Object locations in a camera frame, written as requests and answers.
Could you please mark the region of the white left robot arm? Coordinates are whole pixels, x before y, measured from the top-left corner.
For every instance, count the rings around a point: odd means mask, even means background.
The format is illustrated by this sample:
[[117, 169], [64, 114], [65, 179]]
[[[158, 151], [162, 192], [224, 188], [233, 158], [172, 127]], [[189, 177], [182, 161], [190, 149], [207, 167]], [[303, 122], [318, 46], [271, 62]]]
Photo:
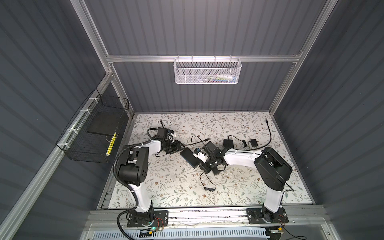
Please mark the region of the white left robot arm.
[[151, 238], [154, 233], [162, 231], [168, 225], [168, 211], [154, 210], [153, 201], [150, 199], [145, 187], [145, 180], [148, 174], [149, 157], [164, 151], [167, 155], [184, 150], [185, 147], [175, 139], [176, 133], [173, 130], [159, 127], [157, 134], [150, 135], [147, 129], [149, 140], [125, 145], [116, 155], [112, 171], [118, 183], [126, 187], [133, 196], [133, 207], [124, 210], [117, 217], [117, 225], [122, 235], [128, 240], [134, 240], [121, 225], [121, 217], [127, 217], [127, 227], [144, 227], [139, 233], [139, 238]]

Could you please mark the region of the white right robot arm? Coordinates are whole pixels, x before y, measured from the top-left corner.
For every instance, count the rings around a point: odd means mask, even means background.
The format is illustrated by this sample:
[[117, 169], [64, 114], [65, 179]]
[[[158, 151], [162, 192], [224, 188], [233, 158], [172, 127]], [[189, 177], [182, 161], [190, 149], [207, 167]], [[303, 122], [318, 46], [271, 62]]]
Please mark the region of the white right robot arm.
[[264, 147], [263, 150], [236, 150], [233, 140], [223, 140], [221, 150], [212, 142], [202, 148], [196, 148], [194, 157], [198, 158], [200, 168], [206, 173], [218, 175], [218, 166], [243, 166], [257, 170], [267, 186], [265, 202], [259, 216], [267, 223], [278, 221], [284, 214], [282, 198], [284, 188], [293, 172], [291, 165], [284, 160], [273, 148]]

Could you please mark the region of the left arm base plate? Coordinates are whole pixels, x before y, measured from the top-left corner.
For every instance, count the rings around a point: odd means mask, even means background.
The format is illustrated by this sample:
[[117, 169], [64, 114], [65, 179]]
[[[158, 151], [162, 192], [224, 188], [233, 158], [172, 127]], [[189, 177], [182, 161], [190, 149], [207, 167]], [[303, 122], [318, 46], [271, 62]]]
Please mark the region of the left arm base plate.
[[168, 211], [149, 211], [146, 213], [134, 211], [128, 214], [127, 227], [166, 227], [168, 225], [168, 218]]

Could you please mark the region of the black network switch box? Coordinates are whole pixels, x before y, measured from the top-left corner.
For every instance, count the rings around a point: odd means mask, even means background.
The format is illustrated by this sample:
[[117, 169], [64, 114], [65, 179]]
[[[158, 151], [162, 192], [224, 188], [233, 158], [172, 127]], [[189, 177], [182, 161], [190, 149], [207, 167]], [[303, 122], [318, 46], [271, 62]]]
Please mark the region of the black network switch box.
[[226, 150], [233, 149], [233, 148], [234, 148], [234, 141], [231, 140], [231, 139], [224, 139], [224, 140], [223, 140], [223, 147], [224, 147]]

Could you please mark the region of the small black adapter with cable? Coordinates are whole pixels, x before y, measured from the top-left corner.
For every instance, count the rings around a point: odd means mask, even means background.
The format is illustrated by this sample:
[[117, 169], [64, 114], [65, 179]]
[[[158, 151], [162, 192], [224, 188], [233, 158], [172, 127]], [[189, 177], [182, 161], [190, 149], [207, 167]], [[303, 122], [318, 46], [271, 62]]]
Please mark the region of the small black adapter with cable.
[[209, 179], [205, 172], [200, 174], [200, 183], [205, 191], [214, 192], [217, 189], [217, 186]]

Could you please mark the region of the black power adapter with cable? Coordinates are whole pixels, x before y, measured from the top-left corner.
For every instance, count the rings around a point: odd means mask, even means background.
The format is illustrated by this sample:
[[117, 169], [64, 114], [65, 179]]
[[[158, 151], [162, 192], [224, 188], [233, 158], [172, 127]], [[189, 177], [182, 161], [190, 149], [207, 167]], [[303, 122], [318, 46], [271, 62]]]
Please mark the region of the black power adapter with cable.
[[236, 139], [237, 141], [241, 142], [241, 147], [243, 149], [245, 148], [250, 148], [250, 147], [253, 147], [253, 148], [257, 148], [259, 146], [258, 142], [256, 139], [252, 139], [252, 140], [240, 140], [239, 138], [237, 138], [236, 136], [233, 136], [233, 135], [228, 135], [228, 139], [231, 140], [231, 139]]

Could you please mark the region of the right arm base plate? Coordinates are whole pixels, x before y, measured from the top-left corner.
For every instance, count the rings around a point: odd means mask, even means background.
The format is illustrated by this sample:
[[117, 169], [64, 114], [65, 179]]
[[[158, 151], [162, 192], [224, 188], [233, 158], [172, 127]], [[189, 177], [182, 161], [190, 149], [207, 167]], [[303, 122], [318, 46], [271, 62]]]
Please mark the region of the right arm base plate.
[[287, 224], [289, 218], [284, 208], [279, 207], [276, 213], [264, 206], [261, 208], [248, 208], [246, 214], [250, 224]]

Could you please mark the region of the long black power brick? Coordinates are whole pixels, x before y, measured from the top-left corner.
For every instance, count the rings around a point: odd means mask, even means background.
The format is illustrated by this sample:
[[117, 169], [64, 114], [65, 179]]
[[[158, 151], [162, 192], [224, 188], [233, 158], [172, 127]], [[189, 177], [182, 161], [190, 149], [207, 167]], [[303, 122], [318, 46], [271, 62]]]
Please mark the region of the long black power brick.
[[180, 155], [194, 169], [202, 163], [199, 158], [196, 158], [194, 156], [194, 153], [189, 148], [185, 148], [184, 150], [182, 150], [180, 152]]

